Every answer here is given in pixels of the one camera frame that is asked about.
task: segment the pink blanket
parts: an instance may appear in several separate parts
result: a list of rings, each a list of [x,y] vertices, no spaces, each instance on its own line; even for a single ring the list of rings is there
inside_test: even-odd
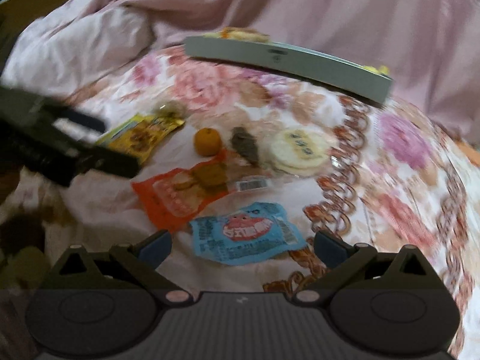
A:
[[[479,0],[71,0],[37,22],[35,34],[44,27],[40,32],[49,38],[72,21],[119,5],[148,10],[156,48],[224,26],[254,27],[278,42],[386,65],[393,95],[480,143]]]

